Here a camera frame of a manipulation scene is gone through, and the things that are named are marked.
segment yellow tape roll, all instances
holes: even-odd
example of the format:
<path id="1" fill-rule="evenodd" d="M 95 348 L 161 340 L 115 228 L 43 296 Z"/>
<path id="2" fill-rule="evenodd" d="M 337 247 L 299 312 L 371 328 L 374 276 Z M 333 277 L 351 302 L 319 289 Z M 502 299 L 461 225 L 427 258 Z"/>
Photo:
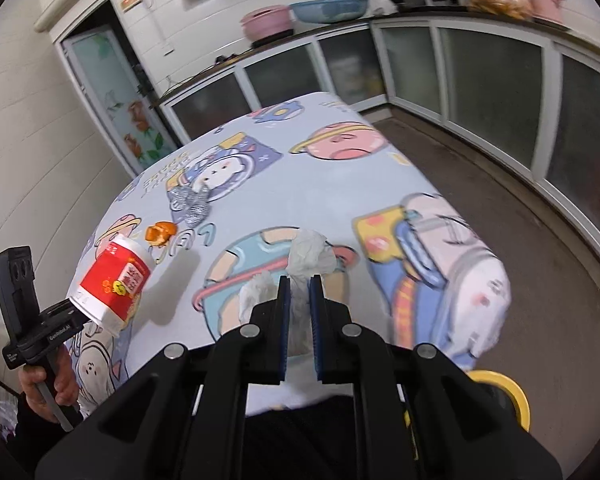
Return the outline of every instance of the yellow tape roll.
<path id="1" fill-rule="evenodd" d="M 531 410 L 529 409 L 529 402 L 526 400 L 526 395 L 522 391 L 522 388 L 520 388 L 513 379 L 489 370 L 471 370 L 470 372 L 467 372 L 467 375 L 477 383 L 491 384 L 492 386 L 496 386 L 503 390 L 509 396 L 511 402 L 513 402 L 518 423 L 525 431 L 529 431 L 529 428 L 531 427 Z"/>

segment floor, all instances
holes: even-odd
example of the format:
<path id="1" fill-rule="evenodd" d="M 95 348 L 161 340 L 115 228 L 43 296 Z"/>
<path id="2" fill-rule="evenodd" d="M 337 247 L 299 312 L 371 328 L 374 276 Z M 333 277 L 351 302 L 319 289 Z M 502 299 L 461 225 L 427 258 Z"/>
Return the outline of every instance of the floor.
<path id="1" fill-rule="evenodd" d="M 565 478 L 600 437 L 600 292 L 568 248 L 487 173 L 396 119 L 375 126 L 438 188 L 504 263 L 512 303 L 478 368 L 512 377 L 531 433 Z"/>

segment wall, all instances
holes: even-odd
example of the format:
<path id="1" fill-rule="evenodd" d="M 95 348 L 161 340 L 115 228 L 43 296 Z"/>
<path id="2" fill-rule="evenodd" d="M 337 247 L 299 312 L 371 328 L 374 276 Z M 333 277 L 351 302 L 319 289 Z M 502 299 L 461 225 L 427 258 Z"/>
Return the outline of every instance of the wall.
<path id="1" fill-rule="evenodd" d="M 53 0 L 40 0 L 45 8 Z M 58 38 L 97 0 L 80 0 L 52 28 Z M 248 12 L 304 0 L 144 0 L 120 20 L 158 93 L 195 75 L 217 56 L 250 47 L 240 19 Z"/>
<path id="2" fill-rule="evenodd" d="M 562 19 L 573 34 L 600 46 L 600 6 L 595 0 L 564 0 Z"/>
<path id="3" fill-rule="evenodd" d="M 31 246 L 44 308 L 65 297 L 85 242 L 129 177 L 49 36 L 33 32 L 39 14 L 38 0 L 0 7 L 0 251 Z M 7 339 L 0 314 L 0 352 Z M 5 378 L 17 387 L 13 373 Z"/>

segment tablecloth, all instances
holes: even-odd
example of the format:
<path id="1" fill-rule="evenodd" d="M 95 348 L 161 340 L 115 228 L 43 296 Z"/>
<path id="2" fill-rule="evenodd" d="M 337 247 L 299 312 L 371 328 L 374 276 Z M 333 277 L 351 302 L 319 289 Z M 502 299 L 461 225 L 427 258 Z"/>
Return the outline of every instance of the tablecloth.
<path id="1" fill-rule="evenodd" d="M 210 215 L 194 229 L 177 190 L 206 185 Z M 144 231 L 173 221 L 163 248 Z M 252 276 L 283 274 L 298 228 L 325 235 L 338 269 L 325 295 L 407 348 L 433 342 L 462 368 L 497 340 L 510 301 L 502 263 L 431 183 L 336 96 L 317 92 L 230 121 L 135 178 L 82 252 L 70 291 L 118 233 L 157 266 L 119 338 L 93 322 L 69 342 L 80 406 L 92 411 L 170 342 L 195 348 L 239 324 Z M 313 357 L 291 358 L 281 386 L 251 385 L 248 413 L 298 407 L 348 386 L 317 383 Z"/>

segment finger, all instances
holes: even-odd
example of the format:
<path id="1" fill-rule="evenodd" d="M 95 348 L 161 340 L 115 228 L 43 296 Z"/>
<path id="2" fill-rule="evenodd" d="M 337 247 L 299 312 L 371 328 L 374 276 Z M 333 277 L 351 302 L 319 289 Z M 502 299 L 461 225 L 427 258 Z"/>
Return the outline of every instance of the finger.
<path id="1" fill-rule="evenodd" d="M 71 366 L 71 357 L 66 347 L 62 345 L 58 349 L 58 355 L 56 357 L 58 363 L 58 373 L 56 374 L 56 380 L 54 381 L 54 388 L 56 392 L 62 392 L 70 384 L 75 383 L 75 374 Z"/>
<path id="2" fill-rule="evenodd" d="M 22 390 L 24 391 L 27 399 L 30 402 L 36 404 L 44 404 L 45 400 L 42 395 L 38 391 L 36 387 L 37 383 L 41 383 L 45 380 L 46 373 L 44 368 L 35 366 L 31 367 L 29 365 L 23 366 L 20 370 L 18 370 L 18 378 L 20 380 L 20 385 L 22 386 Z"/>
<path id="3" fill-rule="evenodd" d="M 75 383 L 56 395 L 56 402 L 61 406 L 71 406 L 76 400 L 78 400 L 78 385 Z"/>
<path id="4" fill-rule="evenodd" d="M 25 386 L 33 386 L 35 383 L 44 381 L 46 372 L 42 366 L 24 365 L 18 370 L 18 378 L 24 388 Z"/>

